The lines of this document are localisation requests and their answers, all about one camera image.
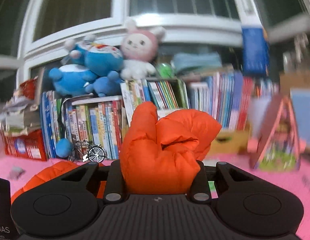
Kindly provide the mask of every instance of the ribbed black surface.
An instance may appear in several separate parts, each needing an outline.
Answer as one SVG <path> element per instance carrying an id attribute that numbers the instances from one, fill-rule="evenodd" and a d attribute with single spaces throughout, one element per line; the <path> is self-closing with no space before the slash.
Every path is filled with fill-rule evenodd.
<path id="1" fill-rule="evenodd" d="M 26 235 L 19 238 L 19 240 L 31 239 L 37 238 Z M 131 195 L 124 203 L 106 206 L 100 217 L 89 228 L 76 235 L 60 239 L 249 240 L 256 238 L 232 232 L 216 218 L 209 206 L 191 203 L 185 195 Z M 298 240 L 298 237 L 290 235 L 277 239 Z"/>

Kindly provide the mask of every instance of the stuffed animal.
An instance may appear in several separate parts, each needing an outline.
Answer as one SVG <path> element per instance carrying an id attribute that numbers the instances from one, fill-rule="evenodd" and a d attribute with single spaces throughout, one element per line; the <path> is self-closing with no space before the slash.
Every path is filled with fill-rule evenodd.
<path id="1" fill-rule="evenodd" d="M 156 73 L 150 61 L 157 54 L 158 41 L 165 34 L 163 27 L 156 27 L 149 31 L 139 30 L 132 19 L 126 22 L 128 35 L 124 38 L 121 51 L 125 56 L 122 79 L 142 79 Z"/>
<path id="2" fill-rule="evenodd" d="M 94 35 L 87 35 L 76 44 L 75 40 L 67 40 L 65 49 L 69 51 L 72 63 L 84 65 L 100 77 L 105 77 L 112 70 L 120 71 L 123 56 L 113 46 L 95 43 Z"/>
<path id="3" fill-rule="evenodd" d="M 87 93 L 95 91 L 99 97 L 120 95 L 121 82 L 119 73 L 111 71 L 106 77 L 100 77 L 93 84 L 87 84 L 85 90 Z"/>
<path id="4" fill-rule="evenodd" d="M 69 64 L 49 71 L 55 90 L 61 95 L 73 97 L 85 95 L 85 85 L 93 83 L 97 75 L 82 65 Z"/>

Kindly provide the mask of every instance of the bicycle wheel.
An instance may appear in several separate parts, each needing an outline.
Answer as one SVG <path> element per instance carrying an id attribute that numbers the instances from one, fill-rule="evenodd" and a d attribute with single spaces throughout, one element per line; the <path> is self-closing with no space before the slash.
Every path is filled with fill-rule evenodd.
<path id="1" fill-rule="evenodd" d="M 105 159 L 105 152 L 102 147 L 93 146 L 88 151 L 88 158 L 92 162 L 101 163 Z"/>

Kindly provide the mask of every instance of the red box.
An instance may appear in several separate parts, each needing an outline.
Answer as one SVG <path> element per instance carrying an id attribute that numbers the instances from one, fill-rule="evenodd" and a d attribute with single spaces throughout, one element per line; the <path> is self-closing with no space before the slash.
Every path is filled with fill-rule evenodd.
<path id="1" fill-rule="evenodd" d="M 41 130 L 18 137 L 2 137 L 6 155 L 39 161 L 47 160 Z"/>

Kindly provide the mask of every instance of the pink bunny plush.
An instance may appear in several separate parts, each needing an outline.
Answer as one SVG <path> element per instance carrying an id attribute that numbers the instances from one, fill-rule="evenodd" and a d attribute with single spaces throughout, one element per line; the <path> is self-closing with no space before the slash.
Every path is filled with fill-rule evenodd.
<path id="1" fill-rule="evenodd" d="M 136 22 L 129 19 L 126 22 L 128 35 L 121 44 L 121 51 L 126 58 L 123 63 L 121 78 L 142 79 L 155 74 L 156 69 L 150 61 L 157 54 L 158 42 L 163 38 L 165 29 L 156 27 L 149 31 L 140 30 Z"/>

